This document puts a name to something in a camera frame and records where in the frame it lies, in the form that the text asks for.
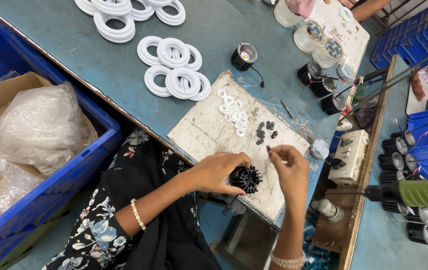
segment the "bracelet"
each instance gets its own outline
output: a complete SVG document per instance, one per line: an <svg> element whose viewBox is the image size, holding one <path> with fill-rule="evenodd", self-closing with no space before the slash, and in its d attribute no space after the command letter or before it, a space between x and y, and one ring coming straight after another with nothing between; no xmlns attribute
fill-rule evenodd
<svg viewBox="0 0 428 270"><path fill-rule="evenodd" d="M301 268L304 265L304 262L306 261L306 254L304 251L302 252L302 257L297 259L280 259L274 256L273 252L271 251L271 261L282 268L288 268L288 269L297 269Z"/></svg>
<svg viewBox="0 0 428 270"><path fill-rule="evenodd" d="M136 220L139 223L140 228L145 231L146 230L146 226L144 226L144 223L140 220L139 213L137 212L137 208L136 208L135 202L136 202L136 199L132 199L130 201L130 205L132 206L132 211L134 211L134 215L136 216Z"/></svg>

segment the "cardboard box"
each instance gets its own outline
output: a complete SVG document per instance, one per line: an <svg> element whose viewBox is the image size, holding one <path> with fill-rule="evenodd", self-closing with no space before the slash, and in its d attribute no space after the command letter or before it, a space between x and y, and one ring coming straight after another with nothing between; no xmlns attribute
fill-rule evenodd
<svg viewBox="0 0 428 270"><path fill-rule="evenodd" d="M0 117L4 113L4 111L9 106L10 102L14 99L14 97L20 92L29 89L36 89L40 87L50 87L53 86L48 80L40 77L34 72L28 72L22 76L12 78L3 82L0 82ZM87 119L87 117L82 114L82 121L85 125L90 127L92 130L95 130L92 126L92 123ZM15 163L21 169L26 172L39 177L41 179L46 179L41 172L31 165Z"/></svg>

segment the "floral dress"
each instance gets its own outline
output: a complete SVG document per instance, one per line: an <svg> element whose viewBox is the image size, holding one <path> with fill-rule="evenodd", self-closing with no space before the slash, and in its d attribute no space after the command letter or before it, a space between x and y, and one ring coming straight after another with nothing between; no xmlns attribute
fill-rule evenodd
<svg viewBox="0 0 428 270"><path fill-rule="evenodd" d="M134 130L121 145L108 170L122 170L122 164L126 164L136 155L137 147L149 140L150 137L145 131ZM164 175L166 171L180 173L190 168L166 148L160 151L159 162L160 171ZM196 195L196 192L184 195L180 200L183 200L186 206L184 210L179 211L189 213L190 218L184 218L191 224L187 225L187 229L193 233L200 233L202 236L199 230ZM115 219L115 211L101 182L92 193L88 205L80 213L64 251L54 256L51 262L43 267L43 270L124 269L132 249L132 238Z"/></svg>

